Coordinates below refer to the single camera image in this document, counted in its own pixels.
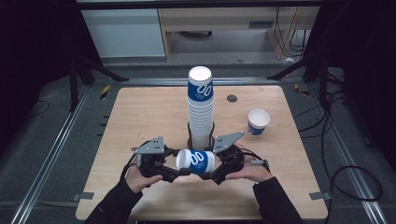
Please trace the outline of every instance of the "gray floor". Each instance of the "gray floor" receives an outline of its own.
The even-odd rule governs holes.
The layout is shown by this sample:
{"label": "gray floor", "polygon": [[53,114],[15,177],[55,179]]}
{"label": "gray floor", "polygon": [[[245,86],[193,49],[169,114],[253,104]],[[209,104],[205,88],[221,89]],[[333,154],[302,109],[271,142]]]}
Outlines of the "gray floor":
{"label": "gray floor", "polygon": [[[238,40],[249,40],[249,44],[237,45],[241,43]],[[192,38],[180,34],[177,35],[175,41],[173,55],[167,65],[137,63],[123,67],[109,66],[108,68],[124,77],[130,77],[134,81],[134,78],[186,78],[193,65],[204,64],[211,68],[216,84],[216,80],[225,77],[260,81],[261,78],[274,75],[290,64],[275,59],[263,31],[251,33],[214,32],[208,38]],[[303,68],[299,69],[289,77],[283,78],[279,83],[271,83],[282,87],[293,116],[317,105],[314,97],[317,84],[303,83],[301,80],[303,72]],[[106,116],[110,115],[118,90],[122,87],[134,86],[134,83],[116,83],[97,72],[95,72],[95,77],[96,80],[92,86],[82,87],[79,85],[80,92],[88,90],[86,101],[62,146],[62,150],[56,157],[53,167],[50,167],[49,176],[45,179],[43,188],[38,194],[37,204],[28,216],[26,223],[81,223],[75,217],[76,203],[71,199],[74,194],[80,193],[84,189],[101,141],[101,134],[105,130],[105,126],[102,124],[106,123]],[[299,93],[294,89],[294,83],[299,84],[301,91],[309,91],[311,94]],[[107,84],[111,85],[110,91],[105,100],[100,100],[103,87]],[[40,168],[69,115],[70,93],[68,88],[68,78],[65,77],[42,89],[40,101],[33,108],[31,117],[21,127],[9,146],[7,154],[2,158],[0,162],[0,223],[11,222],[19,204],[28,194],[37,174],[40,173]],[[332,92],[338,89],[333,85],[330,85],[329,88]],[[316,107],[295,118],[295,122],[297,127],[302,129],[315,123],[321,116],[319,107]],[[348,105],[343,104],[342,100],[334,103],[332,119],[332,127],[339,132],[356,164],[372,172],[380,181],[384,195],[377,203],[385,220],[388,223],[396,223],[396,214],[394,213],[396,211],[395,172],[389,167],[380,151],[364,144],[365,136],[361,133]],[[320,137],[309,137],[319,135],[321,128],[322,126],[319,125],[317,128],[303,132],[301,137],[320,189],[326,192],[329,190],[330,181],[325,175],[321,162]],[[324,146],[327,166],[330,173],[333,174],[344,164],[337,150],[337,144],[332,139],[332,132],[325,134]],[[365,179],[369,188],[376,194],[376,185],[371,178],[365,176]],[[347,173],[337,177],[336,183],[346,188],[348,192],[355,193],[356,191],[351,185],[350,175]],[[306,220],[305,222],[323,223],[323,220]],[[335,190],[330,223],[383,222],[370,220],[361,201],[350,199]]]}

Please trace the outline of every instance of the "wooden table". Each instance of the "wooden table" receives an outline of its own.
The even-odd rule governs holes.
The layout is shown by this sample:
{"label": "wooden table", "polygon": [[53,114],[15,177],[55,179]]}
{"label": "wooden table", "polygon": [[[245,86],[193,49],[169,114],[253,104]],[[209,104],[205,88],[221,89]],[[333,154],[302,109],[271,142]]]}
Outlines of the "wooden table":
{"label": "wooden table", "polygon": [[[278,86],[215,86],[214,136],[244,131],[244,147],[269,161],[271,171],[302,218],[325,218],[323,200],[312,201],[309,193],[319,191],[285,95]],[[227,96],[237,96],[235,103]],[[123,165],[131,158],[131,147],[162,135],[174,149],[187,148],[187,87],[124,88],[117,97],[103,140],[99,146],[77,218],[86,219],[120,178]],[[248,112],[266,110],[271,122],[260,137],[247,130]],[[175,158],[167,166],[176,168]],[[136,205],[134,220],[261,219],[252,190],[253,182],[230,180],[217,185],[196,175],[180,176],[174,183],[160,181],[144,189]]]}

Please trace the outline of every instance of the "blue and white paper cup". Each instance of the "blue and white paper cup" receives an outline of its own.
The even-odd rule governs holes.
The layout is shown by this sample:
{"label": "blue and white paper cup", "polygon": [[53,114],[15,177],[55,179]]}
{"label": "blue and white paper cup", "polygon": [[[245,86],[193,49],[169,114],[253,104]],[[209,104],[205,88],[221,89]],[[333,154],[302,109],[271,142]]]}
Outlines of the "blue and white paper cup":
{"label": "blue and white paper cup", "polygon": [[259,136],[270,122],[270,116],[261,109],[254,109],[248,113],[247,130],[253,136]]}
{"label": "blue and white paper cup", "polygon": [[188,101],[193,106],[205,107],[213,102],[212,72],[204,66],[189,72]]}
{"label": "blue and white paper cup", "polygon": [[215,169],[215,155],[211,151],[181,149],[177,153],[176,166],[178,169],[191,168],[196,175],[211,173]]}

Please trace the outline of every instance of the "black sleeve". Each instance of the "black sleeve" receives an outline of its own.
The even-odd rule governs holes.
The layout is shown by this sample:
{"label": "black sleeve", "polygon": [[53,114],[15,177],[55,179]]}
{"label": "black sleeve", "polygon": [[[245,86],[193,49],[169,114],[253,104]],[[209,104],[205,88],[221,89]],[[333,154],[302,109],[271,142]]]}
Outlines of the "black sleeve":
{"label": "black sleeve", "polygon": [[134,193],[122,179],[116,187],[93,209],[86,224],[122,224],[127,223],[132,208],[142,198],[143,193]]}
{"label": "black sleeve", "polygon": [[303,223],[303,220],[276,177],[255,184],[253,191],[260,206],[262,220],[265,223]]}

